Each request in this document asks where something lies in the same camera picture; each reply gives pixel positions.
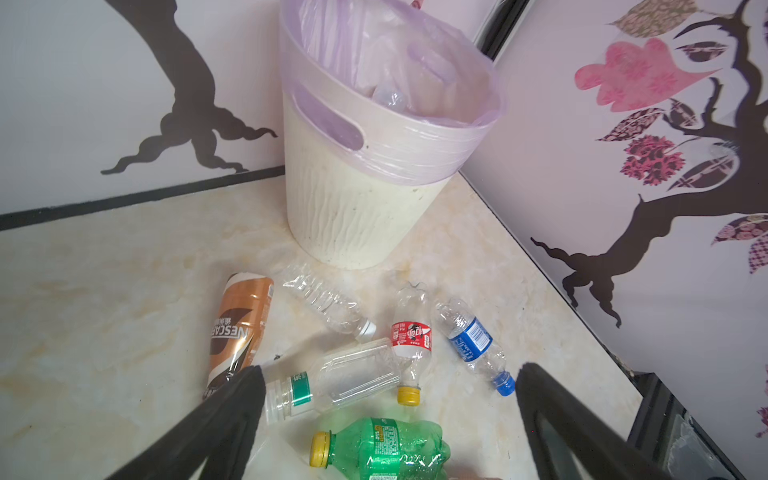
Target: bottle with green label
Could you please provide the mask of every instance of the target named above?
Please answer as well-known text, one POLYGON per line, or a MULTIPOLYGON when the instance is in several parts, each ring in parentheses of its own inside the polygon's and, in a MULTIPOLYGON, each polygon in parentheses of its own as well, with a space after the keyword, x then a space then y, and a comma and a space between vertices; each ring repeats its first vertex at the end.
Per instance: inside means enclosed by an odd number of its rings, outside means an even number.
POLYGON ((266 384, 267 424, 310 410, 347 406, 400 383, 400 368, 389 338, 330 353, 306 372, 266 384))
POLYGON ((435 480, 451 449, 433 422, 364 418, 338 433, 317 432, 310 465, 333 465, 349 480, 435 480))

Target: blue bottle cap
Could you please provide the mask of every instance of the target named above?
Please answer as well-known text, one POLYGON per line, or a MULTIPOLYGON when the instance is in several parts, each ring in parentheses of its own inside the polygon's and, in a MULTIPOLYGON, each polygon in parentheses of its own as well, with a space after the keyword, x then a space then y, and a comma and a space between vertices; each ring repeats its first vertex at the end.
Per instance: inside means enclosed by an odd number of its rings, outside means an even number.
POLYGON ((493 379, 493 385, 502 396, 510 396, 515 391, 515 379, 506 371, 499 373, 493 379))

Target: yellow bottle cap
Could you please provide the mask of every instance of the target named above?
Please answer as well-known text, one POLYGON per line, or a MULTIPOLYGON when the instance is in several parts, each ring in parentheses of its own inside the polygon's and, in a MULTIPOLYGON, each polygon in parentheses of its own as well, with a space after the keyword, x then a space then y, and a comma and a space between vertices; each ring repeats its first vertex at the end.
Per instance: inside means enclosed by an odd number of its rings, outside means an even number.
POLYGON ((328 454, 331 451, 331 432, 317 432, 310 447, 310 467, 328 466, 328 454))
POLYGON ((397 389, 397 403, 409 407, 417 407, 422 402, 422 391, 419 387, 401 386, 397 389))

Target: red label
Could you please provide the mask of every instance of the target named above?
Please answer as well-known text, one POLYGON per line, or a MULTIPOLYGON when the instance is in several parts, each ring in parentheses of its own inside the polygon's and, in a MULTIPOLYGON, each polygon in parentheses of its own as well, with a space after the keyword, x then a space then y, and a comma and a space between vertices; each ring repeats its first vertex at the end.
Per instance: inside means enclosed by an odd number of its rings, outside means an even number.
POLYGON ((416 345, 432 351, 432 327, 418 322, 392 325, 392 346, 416 345))

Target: blue label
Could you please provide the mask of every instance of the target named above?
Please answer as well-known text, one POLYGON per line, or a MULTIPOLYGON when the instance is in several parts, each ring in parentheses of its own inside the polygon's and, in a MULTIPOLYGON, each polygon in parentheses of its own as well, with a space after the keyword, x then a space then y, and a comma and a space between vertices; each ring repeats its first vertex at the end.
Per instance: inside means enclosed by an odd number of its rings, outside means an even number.
POLYGON ((475 317, 472 323, 461 333, 451 339, 459 355, 465 362, 476 360, 491 346, 493 338, 483 328, 482 323, 475 317))

